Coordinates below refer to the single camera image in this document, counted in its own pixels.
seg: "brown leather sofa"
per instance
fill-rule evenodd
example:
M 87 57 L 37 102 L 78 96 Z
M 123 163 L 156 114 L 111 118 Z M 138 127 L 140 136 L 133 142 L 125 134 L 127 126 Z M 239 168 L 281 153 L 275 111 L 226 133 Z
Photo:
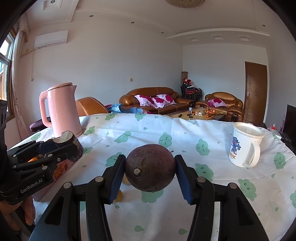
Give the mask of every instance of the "brown leather sofa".
M 223 111 L 226 114 L 225 121 L 238 121 L 242 122 L 244 119 L 243 102 L 236 98 L 234 95 L 227 92 L 215 92 L 205 96 L 204 101 L 197 101 L 195 107 L 210 107 L 208 100 L 221 99 L 227 105 L 225 107 L 215 107 L 219 111 Z
M 163 108 L 153 108 L 151 106 L 140 106 L 139 101 L 135 95 L 146 95 L 149 97 L 155 97 L 157 95 L 169 94 L 177 104 L 172 104 Z M 141 108 L 146 111 L 150 111 L 152 114 L 166 115 L 176 111 L 185 110 L 190 107 L 193 100 L 179 98 L 177 92 L 173 91 L 171 88 L 167 87 L 147 87 L 135 89 L 128 92 L 126 95 L 119 99 L 119 103 L 122 104 L 123 108 L 129 109 L 131 107 Z
M 109 113 L 107 108 L 94 97 L 76 100 L 76 107 L 79 116 Z

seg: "kettle lid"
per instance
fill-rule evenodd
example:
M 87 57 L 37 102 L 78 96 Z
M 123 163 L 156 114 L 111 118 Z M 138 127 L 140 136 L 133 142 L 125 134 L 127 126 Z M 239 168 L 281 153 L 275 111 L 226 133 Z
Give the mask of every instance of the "kettle lid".
M 47 91 L 50 91 L 50 90 L 53 90 L 53 89 L 56 89 L 56 88 L 59 88 L 59 87 L 69 86 L 69 85 L 72 85 L 72 84 L 73 83 L 68 82 L 68 83 L 63 83 L 63 84 L 55 85 L 55 86 L 52 86 L 52 87 L 48 88 Z

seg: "white wall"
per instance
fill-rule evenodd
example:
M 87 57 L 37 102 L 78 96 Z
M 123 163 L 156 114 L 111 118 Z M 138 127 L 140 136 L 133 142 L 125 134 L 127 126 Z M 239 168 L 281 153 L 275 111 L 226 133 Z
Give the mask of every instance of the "white wall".
M 21 141 L 15 118 L 13 118 L 12 120 L 6 123 L 4 134 L 5 134 L 5 144 L 7 145 L 7 149 L 10 149 L 11 147 L 13 147 L 14 145 L 16 145 Z
M 207 94 L 224 91 L 244 102 L 245 61 L 267 65 L 265 48 L 227 43 L 183 47 L 183 71 Z
M 26 49 L 35 37 L 69 30 L 68 43 L 36 50 L 20 58 L 19 105 L 27 126 L 41 118 L 38 98 L 49 87 L 73 82 L 76 99 L 92 96 L 103 104 L 115 104 L 135 88 L 166 86 L 179 92 L 182 47 L 166 38 L 133 26 L 95 20 L 76 20 L 33 29 Z
M 270 69 L 270 98 L 266 125 L 280 128 L 287 105 L 296 107 L 296 42 L 279 16 L 273 12 L 271 42 L 267 48 Z

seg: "blue gripper pad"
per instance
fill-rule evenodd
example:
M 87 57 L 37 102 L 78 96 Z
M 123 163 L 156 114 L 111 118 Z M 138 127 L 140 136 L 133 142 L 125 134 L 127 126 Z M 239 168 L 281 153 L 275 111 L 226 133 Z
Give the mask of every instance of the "blue gripper pad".
M 111 177 L 113 177 L 112 182 L 110 184 L 110 195 L 109 195 L 109 202 L 113 203 L 113 201 L 117 198 L 117 194 L 119 192 L 119 188 L 122 182 L 122 178 L 124 175 L 124 163 L 126 157 L 124 155 L 119 155 L 114 166 L 112 167 L 115 169 L 115 173 Z
M 190 205 L 194 205 L 197 203 L 199 198 L 199 192 L 196 188 L 195 177 L 197 178 L 197 174 L 194 171 L 195 177 L 192 176 L 188 166 L 185 164 L 181 155 L 175 156 L 176 163 L 176 175 L 181 188 L 181 192 L 183 194 L 183 198 Z

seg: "air conditioner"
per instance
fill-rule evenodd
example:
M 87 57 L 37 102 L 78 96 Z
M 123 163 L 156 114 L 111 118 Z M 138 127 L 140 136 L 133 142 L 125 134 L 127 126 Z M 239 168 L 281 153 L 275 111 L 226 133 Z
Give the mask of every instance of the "air conditioner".
M 67 43 L 68 30 L 37 36 L 35 39 L 35 49 Z

